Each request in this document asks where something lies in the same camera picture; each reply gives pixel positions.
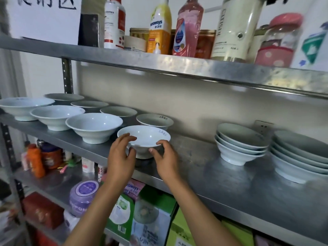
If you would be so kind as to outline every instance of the green label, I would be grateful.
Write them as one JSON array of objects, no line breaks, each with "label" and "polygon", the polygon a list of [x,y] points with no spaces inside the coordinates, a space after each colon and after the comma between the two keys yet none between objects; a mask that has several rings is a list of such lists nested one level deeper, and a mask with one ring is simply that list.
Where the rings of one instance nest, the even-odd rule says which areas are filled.
[{"label": "green label", "polygon": [[302,51],[304,52],[306,58],[309,60],[311,64],[313,64],[314,61],[316,61],[319,49],[321,47],[322,41],[325,38],[326,34],[327,32],[324,31],[316,36],[304,40],[302,45]]}]

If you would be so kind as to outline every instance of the left hand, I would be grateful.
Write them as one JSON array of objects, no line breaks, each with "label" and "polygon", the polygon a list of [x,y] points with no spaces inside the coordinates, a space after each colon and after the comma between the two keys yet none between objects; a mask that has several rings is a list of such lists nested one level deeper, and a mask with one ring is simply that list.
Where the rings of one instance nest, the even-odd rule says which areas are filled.
[{"label": "left hand", "polygon": [[135,167],[136,150],[130,148],[126,156],[126,148],[130,141],[135,141],[130,133],[118,137],[111,146],[108,156],[106,183],[114,183],[117,188],[124,188],[132,177]]}]

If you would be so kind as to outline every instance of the sign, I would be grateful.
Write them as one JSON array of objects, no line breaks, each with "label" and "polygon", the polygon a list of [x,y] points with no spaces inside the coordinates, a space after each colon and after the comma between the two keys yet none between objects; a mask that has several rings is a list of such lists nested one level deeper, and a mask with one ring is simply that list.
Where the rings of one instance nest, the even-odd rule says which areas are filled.
[{"label": "sign", "polygon": [[13,38],[77,45],[82,0],[8,0]]}]

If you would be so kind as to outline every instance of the white wall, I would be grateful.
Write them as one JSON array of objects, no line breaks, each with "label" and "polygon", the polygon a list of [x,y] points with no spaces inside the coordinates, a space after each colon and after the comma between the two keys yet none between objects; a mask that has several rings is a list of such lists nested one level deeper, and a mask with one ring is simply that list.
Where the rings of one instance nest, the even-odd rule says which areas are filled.
[{"label": "white wall", "polygon": [[[179,8],[186,0],[170,0],[176,25]],[[199,0],[204,8],[222,4],[223,0]],[[102,2],[84,0],[82,10],[102,12]],[[267,24],[284,12],[305,13],[312,0],[282,0],[264,7],[258,25]],[[149,26],[151,12],[159,0],[122,0],[127,12],[126,34],[129,29]],[[219,11],[204,14],[202,29],[216,29]],[[33,80],[32,95],[59,91],[62,86],[59,59],[26,56],[23,60],[24,76]],[[80,90],[112,104],[124,105],[156,112],[174,119],[174,131],[203,140],[212,140],[216,124],[234,122],[251,126],[255,120],[272,122],[277,127],[288,128],[328,143],[325,100],[279,95],[254,89],[236,91],[231,86],[146,73],[145,76],[127,74],[124,69],[90,65],[80,71]],[[38,90],[34,86],[44,86]]]}]

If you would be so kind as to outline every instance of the yellow bottle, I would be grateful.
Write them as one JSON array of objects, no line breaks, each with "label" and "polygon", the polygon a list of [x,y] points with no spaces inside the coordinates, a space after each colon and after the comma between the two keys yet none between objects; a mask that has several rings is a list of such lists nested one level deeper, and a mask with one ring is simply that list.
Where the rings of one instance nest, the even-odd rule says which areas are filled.
[{"label": "yellow bottle", "polygon": [[169,0],[162,0],[152,13],[147,52],[168,54],[172,29]]}]

